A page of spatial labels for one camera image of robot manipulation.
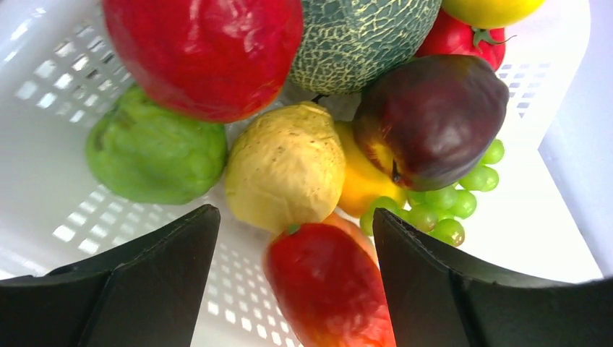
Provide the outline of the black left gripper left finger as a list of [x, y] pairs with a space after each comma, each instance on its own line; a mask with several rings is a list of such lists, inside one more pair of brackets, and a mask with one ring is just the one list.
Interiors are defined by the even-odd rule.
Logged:
[[220, 228], [203, 205], [93, 257], [1, 282], [3, 346], [189, 346]]

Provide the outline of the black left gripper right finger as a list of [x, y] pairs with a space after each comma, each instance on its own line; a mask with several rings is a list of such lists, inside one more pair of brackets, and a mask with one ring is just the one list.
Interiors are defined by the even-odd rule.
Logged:
[[610, 346], [612, 280], [526, 275], [424, 234], [384, 208], [374, 240], [398, 346]]

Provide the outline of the red orange fake mango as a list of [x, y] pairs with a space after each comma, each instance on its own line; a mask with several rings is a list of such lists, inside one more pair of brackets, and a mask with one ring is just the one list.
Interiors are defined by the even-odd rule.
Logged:
[[303, 346], [395, 346], [380, 270], [341, 228], [286, 229], [268, 244], [263, 269]]

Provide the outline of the dark purple fake fruit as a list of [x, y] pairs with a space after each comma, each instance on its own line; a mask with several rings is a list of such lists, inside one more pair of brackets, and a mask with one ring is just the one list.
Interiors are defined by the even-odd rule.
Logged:
[[509, 99], [508, 86], [477, 56], [417, 58], [363, 92], [353, 138], [398, 186], [441, 189], [479, 163], [502, 128]]

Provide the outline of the bright yellow fake lemon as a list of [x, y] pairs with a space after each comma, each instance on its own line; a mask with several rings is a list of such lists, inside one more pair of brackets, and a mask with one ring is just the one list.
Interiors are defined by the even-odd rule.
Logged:
[[444, 0], [442, 9], [471, 27], [495, 29], [524, 20], [545, 0]]

